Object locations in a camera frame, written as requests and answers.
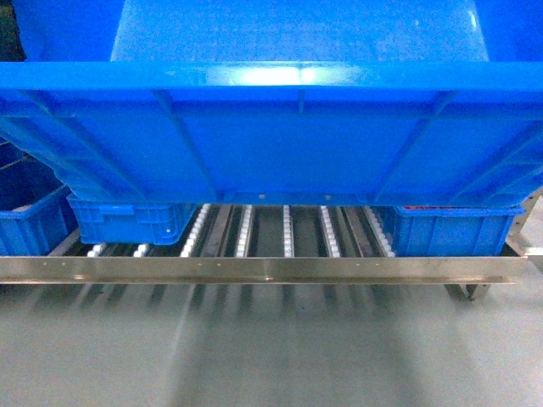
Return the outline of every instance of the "metal frame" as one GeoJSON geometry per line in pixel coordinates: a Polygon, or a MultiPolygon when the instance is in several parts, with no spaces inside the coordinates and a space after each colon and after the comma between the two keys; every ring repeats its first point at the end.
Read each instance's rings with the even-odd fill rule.
{"type": "Polygon", "coordinates": [[[47,257],[0,257],[0,283],[458,284],[476,299],[490,284],[514,283],[529,268],[530,253],[514,243],[501,257],[390,257],[372,212],[358,207],[277,208],[281,251],[277,257],[262,257],[251,239],[266,237],[262,225],[255,225],[255,211],[263,210],[206,204],[179,245],[166,251],[148,244],[102,243],[103,250],[89,256],[96,246],[83,245],[75,231],[47,257]],[[307,212],[298,217],[301,210],[307,212]],[[320,231],[323,251],[318,236],[294,232],[301,219],[320,231]],[[294,257],[299,242],[316,245],[313,257],[307,252],[294,257]]]}
{"type": "Polygon", "coordinates": [[[527,266],[521,257],[4,257],[0,283],[497,284],[527,266]]]}

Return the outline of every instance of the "metal leg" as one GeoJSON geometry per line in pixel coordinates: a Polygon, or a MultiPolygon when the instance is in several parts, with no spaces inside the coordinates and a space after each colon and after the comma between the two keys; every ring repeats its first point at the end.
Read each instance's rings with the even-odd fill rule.
{"type": "Polygon", "coordinates": [[[483,298],[489,291],[490,284],[467,284],[467,299],[472,301],[483,298]]]}

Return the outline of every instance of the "blue plastic bin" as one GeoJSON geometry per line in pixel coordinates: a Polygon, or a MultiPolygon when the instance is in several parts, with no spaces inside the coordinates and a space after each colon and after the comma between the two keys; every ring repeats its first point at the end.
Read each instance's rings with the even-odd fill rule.
{"type": "Polygon", "coordinates": [[[48,254],[77,228],[70,189],[34,159],[0,169],[0,255],[48,254]]]}
{"type": "Polygon", "coordinates": [[[84,243],[176,243],[190,221],[196,205],[117,204],[83,201],[68,197],[76,212],[84,243]]]}
{"type": "Polygon", "coordinates": [[[509,209],[381,208],[376,212],[398,256],[496,256],[521,207],[509,209]]]}
{"type": "Polygon", "coordinates": [[[510,207],[543,185],[543,2],[14,7],[0,136],[80,199],[510,207]]]}

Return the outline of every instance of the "floor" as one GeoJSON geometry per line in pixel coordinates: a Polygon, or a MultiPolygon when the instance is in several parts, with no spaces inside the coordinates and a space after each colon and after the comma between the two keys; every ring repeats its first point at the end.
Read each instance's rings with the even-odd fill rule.
{"type": "MultiPolygon", "coordinates": [[[[543,201],[523,237],[543,246],[543,201]]],[[[0,294],[1,406],[541,406],[543,276],[0,294]]]]}

